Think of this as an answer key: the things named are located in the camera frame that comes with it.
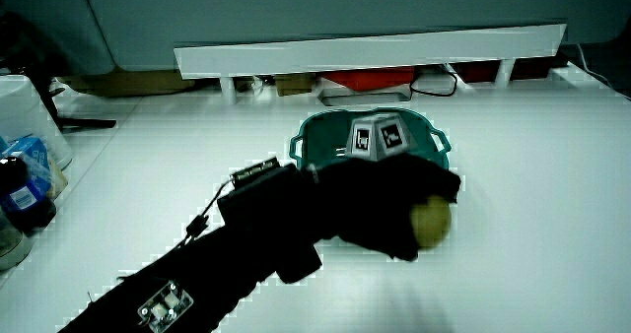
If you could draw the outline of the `person's left hand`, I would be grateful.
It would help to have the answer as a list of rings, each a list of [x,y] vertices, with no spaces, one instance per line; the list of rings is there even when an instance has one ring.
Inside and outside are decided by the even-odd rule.
[[[412,261],[448,236],[458,174],[413,152],[417,142],[393,112],[356,118],[346,155],[310,164],[322,236]]]

